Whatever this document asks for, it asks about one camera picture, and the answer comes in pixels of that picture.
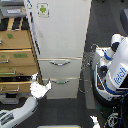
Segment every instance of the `black floor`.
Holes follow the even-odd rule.
[[[128,1],[125,0],[124,3],[121,3],[120,0],[105,0],[104,3],[101,1],[92,0],[85,52],[91,51],[92,44],[103,47],[109,46],[111,36],[115,33],[126,36],[120,23],[120,12],[122,9],[128,8]],[[81,72],[81,79],[86,79],[83,77],[83,72],[84,70]],[[84,90],[84,80],[80,81],[80,87]],[[0,103],[0,110],[21,107],[25,100],[24,98],[20,99],[18,105],[3,105]],[[37,111],[21,123],[18,128],[36,128],[43,125],[79,125],[83,128],[92,128],[91,115],[98,117],[101,128],[103,128],[105,119],[100,110],[87,109],[85,100],[85,94],[80,91],[78,91],[77,99],[41,99],[38,101]]]

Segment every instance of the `sticker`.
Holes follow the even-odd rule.
[[[13,39],[13,35],[11,33],[7,34],[9,39]]]
[[[26,53],[13,54],[14,58],[28,58]]]
[[[1,58],[5,58],[6,56],[5,55],[1,55]]]
[[[13,68],[8,68],[9,70],[13,69]]]
[[[6,86],[3,86],[2,88],[6,88]]]
[[[37,4],[39,17],[49,17],[49,6],[47,3]]]

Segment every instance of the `refrigerator door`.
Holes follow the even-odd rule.
[[[38,59],[83,55],[91,0],[31,0],[29,4],[25,0],[25,4],[33,17]]]

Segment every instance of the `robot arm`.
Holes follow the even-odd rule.
[[[0,111],[0,128],[15,128],[36,111],[38,106],[36,99],[44,97],[44,95],[51,89],[50,80],[46,86],[43,86],[36,81],[37,76],[38,73],[32,75],[30,85],[33,97],[29,97],[21,108],[16,108],[10,111]]]

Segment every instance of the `white panel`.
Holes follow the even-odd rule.
[[[83,55],[91,0],[31,0],[38,45],[38,58]],[[49,17],[38,15],[37,4],[47,3]]]
[[[65,84],[57,84],[52,82],[52,89],[48,91],[48,99],[61,99],[61,98],[77,98],[79,79],[69,79],[69,82]]]
[[[42,78],[79,77],[82,59],[38,61]]]

